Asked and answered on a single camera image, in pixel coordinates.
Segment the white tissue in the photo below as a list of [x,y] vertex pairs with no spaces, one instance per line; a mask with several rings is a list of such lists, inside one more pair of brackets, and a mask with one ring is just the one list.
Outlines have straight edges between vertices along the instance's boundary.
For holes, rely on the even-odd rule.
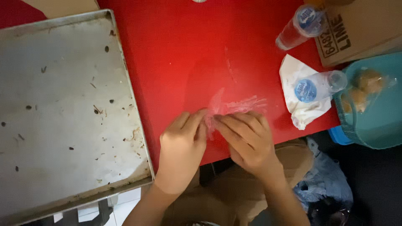
[[306,125],[331,108],[331,97],[321,101],[304,103],[299,101],[295,95],[296,81],[314,73],[317,71],[289,54],[286,54],[279,69],[287,110],[292,114],[293,125],[300,130],[304,130]]

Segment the person's left hand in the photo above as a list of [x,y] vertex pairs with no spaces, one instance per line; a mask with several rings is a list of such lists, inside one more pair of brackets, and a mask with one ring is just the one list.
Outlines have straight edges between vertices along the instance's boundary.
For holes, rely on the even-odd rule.
[[167,194],[180,195],[194,177],[205,148],[206,109],[178,116],[160,136],[159,170],[154,184]]

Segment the white tile floor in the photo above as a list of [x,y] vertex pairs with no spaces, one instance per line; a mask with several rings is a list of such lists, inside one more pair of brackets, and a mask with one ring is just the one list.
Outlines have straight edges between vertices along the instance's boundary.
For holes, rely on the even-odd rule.
[[[137,188],[115,197],[109,198],[108,202],[113,206],[113,213],[110,214],[109,221],[105,226],[121,226],[128,214],[137,205],[141,197],[141,188]],[[78,221],[84,222],[94,219],[99,214],[98,204],[88,204],[78,208]],[[57,222],[62,218],[62,214],[54,215],[54,220]]]

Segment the metal baking tray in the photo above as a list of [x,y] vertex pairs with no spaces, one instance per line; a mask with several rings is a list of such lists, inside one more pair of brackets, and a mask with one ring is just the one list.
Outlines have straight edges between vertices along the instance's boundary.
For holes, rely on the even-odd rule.
[[111,10],[0,30],[0,224],[154,179]]

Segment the red table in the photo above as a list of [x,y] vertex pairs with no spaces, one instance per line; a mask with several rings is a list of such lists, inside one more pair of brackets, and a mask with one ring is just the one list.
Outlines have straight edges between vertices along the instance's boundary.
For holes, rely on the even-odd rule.
[[[267,99],[266,117],[275,143],[340,124],[333,106],[306,130],[298,130],[285,105],[279,67],[286,53],[317,71],[324,70],[312,39],[286,53],[275,46],[277,35],[303,4],[302,0],[98,2],[101,8],[114,10],[156,170],[159,135],[165,127],[184,110],[207,107],[211,97],[222,87],[225,88],[224,102],[253,95]],[[3,17],[5,14],[9,17],[10,11],[0,13]],[[29,13],[16,14],[12,17],[27,17]],[[28,17],[15,21],[26,23],[43,19],[39,12]],[[5,18],[2,27],[16,25],[12,24],[15,21]],[[214,135],[216,139],[208,142],[201,164],[229,157],[225,140],[219,134]]]

